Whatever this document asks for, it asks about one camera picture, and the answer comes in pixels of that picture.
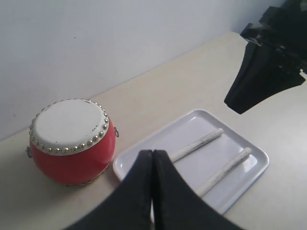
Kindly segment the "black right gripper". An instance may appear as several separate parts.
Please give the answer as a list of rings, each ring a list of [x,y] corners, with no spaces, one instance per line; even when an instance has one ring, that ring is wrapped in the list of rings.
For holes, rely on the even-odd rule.
[[[270,6],[241,32],[247,41],[243,61],[224,103],[242,114],[290,88],[300,86],[307,70],[307,2],[287,0]]]

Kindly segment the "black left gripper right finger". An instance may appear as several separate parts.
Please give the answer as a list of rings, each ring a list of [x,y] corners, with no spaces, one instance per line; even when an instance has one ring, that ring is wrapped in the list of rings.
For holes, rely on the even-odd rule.
[[[187,185],[164,150],[153,151],[152,200],[156,230],[240,230]]]

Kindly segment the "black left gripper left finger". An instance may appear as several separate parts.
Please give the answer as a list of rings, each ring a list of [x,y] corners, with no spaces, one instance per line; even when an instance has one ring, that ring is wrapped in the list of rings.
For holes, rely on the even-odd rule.
[[[68,230],[151,229],[152,151],[142,150],[124,180],[101,204]]]

